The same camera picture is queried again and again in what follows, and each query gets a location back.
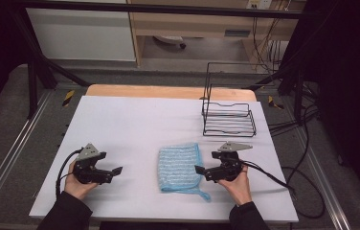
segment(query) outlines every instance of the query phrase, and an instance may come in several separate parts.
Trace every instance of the black pole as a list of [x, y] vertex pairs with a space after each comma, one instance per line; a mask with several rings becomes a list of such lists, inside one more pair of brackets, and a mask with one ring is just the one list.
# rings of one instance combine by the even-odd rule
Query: black pole
[[36, 70], [33, 61], [28, 62], [28, 80], [30, 99], [28, 119], [31, 119], [37, 110]]
[[316, 19], [320, 15], [313, 12], [301, 11], [267, 11], [250, 9], [223, 9], [208, 7], [165, 6], [149, 4], [119, 4], [94, 2], [67, 2], [43, 0], [15, 0], [14, 4], [21, 8], [75, 10], [93, 12], [155, 12], [195, 15], [238, 16], [258, 18], [284, 18], [284, 19]]

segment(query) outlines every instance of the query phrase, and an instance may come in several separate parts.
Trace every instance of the white tabletop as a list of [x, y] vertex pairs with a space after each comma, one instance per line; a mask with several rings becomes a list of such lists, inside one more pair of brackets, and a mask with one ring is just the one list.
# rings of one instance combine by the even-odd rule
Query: white tabletop
[[[158, 154], [159, 149], [166, 146], [198, 143], [204, 167], [212, 168], [219, 166], [220, 161], [212, 159], [211, 152], [225, 141], [249, 144], [253, 148], [239, 151], [239, 158], [252, 161], [285, 181], [260, 103], [249, 103], [257, 127], [257, 135], [252, 138], [203, 136], [201, 105], [199, 100], [82, 97], [30, 216], [44, 218], [47, 215], [56, 200], [55, 182], [63, 161], [88, 143], [107, 152], [106, 158], [97, 163], [98, 169], [124, 167], [111, 184], [98, 186], [84, 200], [96, 219], [228, 221], [234, 203], [225, 189], [212, 181], [203, 178], [200, 182], [200, 190], [210, 194], [211, 202], [199, 195], [160, 192]], [[253, 200], [264, 220], [298, 221], [290, 194], [284, 187], [253, 169], [248, 176]]]

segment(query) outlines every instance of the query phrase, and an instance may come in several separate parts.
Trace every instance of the white cabinet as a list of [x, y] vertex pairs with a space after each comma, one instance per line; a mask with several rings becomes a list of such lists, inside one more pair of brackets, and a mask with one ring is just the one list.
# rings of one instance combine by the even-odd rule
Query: white cabinet
[[[126, 3], [125, 0], [92, 2]], [[127, 12], [27, 11], [47, 58], [136, 61]]]

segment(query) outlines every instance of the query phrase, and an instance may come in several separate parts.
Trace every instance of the wire rack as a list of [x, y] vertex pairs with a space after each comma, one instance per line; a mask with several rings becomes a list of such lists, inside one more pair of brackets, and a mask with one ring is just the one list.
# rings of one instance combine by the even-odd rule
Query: wire rack
[[213, 87], [243, 88], [239, 84], [213, 83], [210, 64], [204, 88], [201, 114], [204, 118], [204, 136], [253, 137], [257, 133], [255, 120], [248, 103], [213, 102]]

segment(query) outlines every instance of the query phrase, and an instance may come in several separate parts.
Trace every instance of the hand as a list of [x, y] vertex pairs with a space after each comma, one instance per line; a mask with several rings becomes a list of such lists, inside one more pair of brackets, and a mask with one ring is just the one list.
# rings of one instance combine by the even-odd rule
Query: hand
[[83, 200], [85, 196], [94, 188], [98, 183], [81, 184], [76, 177], [72, 174], [76, 161], [73, 161], [69, 166], [69, 174], [66, 177], [66, 183], [64, 185], [64, 192], [74, 196], [79, 200]]
[[222, 179], [218, 181], [218, 184], [225, 187], [237, 205], [240, 206], [252, 201], [247, 166], [243, 166], [242, 171], [233, 181]]

